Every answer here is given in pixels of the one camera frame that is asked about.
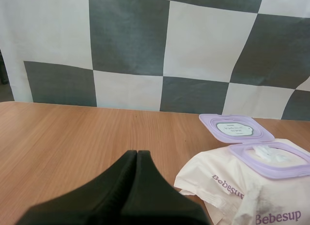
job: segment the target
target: table surface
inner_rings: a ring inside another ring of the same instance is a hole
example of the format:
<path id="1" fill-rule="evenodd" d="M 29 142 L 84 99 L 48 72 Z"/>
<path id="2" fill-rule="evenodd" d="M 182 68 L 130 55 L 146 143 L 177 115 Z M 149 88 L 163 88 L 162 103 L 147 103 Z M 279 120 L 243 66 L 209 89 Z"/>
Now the table surface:
<path id="1" fill-rule="evenodd" d="M 255 119 L 276 138 L 310 150 L 310 122 Z M 0 221 L 96 177 L 126 150 L 150 150 L 173 185 L 195 154 L 224 147 L 197 114 L 0 103 Z"/>

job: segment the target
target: purple plastic lid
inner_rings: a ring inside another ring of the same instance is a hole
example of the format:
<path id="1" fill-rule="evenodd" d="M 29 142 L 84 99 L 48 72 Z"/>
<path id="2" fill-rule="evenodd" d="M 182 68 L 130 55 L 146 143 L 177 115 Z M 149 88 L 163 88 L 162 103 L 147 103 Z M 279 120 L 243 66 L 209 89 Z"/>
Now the purple plastic lid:
<path id="1" fill-rule="evenodd" d="M 291 167 L 274 167 L 264 163 L 261 163 L 253 159 L 247 152 L 247 150 L 253 149 L 253 146 L 261 145 L 261 143 L 256 144 L 236 144 L 230 145 L 229 150 L 238 159 L 243 161 L 247 166 L 252 168 L 255 172 L 259 173 L 263 177 L 270 179 L 285 179 L 285 178 L 295 178 L 310 175 L 310 155 L 302 151 L 293 148 L 290 145 L 280 143 L 280 142 L 267 142 L 264 145 L 268 145 L 271 148 L 281 149 L 293 153 L 308 162 L 305 165 L 296 165 Z"/>
<path id="2" fill-rule="evenodd" d="M 258 122 L 247 116 L 201 114 L 199 119 L 216 139 L 224 143 L 255 143 L 275 139 Z"/>

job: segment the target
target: checkerboard pattern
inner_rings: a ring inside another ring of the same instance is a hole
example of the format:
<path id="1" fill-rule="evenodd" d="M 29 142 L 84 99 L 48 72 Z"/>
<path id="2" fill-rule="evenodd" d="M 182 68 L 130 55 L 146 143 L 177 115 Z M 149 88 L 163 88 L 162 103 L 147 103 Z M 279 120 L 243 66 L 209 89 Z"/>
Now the checkerboard pattern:
<path id="1" fill-rule="evenodd" d="M 310 120 L 309 0 L 25 1 L 34 102 Z"/>

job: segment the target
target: white wipe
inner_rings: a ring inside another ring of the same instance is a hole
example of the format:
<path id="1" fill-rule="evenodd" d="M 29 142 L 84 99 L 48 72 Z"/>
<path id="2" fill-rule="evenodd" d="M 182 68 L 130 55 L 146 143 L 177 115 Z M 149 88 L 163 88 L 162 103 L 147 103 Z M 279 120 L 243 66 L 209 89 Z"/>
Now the white wipe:
<path id="1" fill-rule="evenodd" d="M 277 153 L 277 149 L 270 148 L 268 145 L 253 146 L 255 154 L 267 162 L 287 162 L 290 159 L 287 156 Z"/>

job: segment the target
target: black object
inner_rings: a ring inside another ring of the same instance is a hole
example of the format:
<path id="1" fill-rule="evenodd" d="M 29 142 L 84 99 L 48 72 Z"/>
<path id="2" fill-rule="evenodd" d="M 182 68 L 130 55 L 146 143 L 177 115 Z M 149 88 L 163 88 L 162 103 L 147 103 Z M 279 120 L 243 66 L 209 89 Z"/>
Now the black object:
<path id="1" fill-rule="evenodd" d="M 1 54 L 1 50 L 0 50 L 0 78 L 1 78 L 1 83 L 3 85 L 6 85 L 9 83 L 9 78 L 8 78 L 8 74 L 6 72 L 5 69 L 5 65 L 4 65 L 4 60 Z"/>
<path id="2" fill-rule="evenodd" d="M 136 176 L 121 212 L 125 224 L 207 225 L 201 206 L 179 194 L 161 176 L 149 151 L 139 151 Z"/>
<path id="3" fill-rule="evenodd" d="M 101 225 L 117 219 L 134 180 L 136 158 L 136 151 L 127 151 L 92 181 L 31 207 L 17 225 Z"/>
<path id="4" fill-rule="evenodd" d="M 16 225 L 208 225 L 200 205 L 172 188 L 149 151 L 127 151 L 94 180 L 31 207 Z"/>

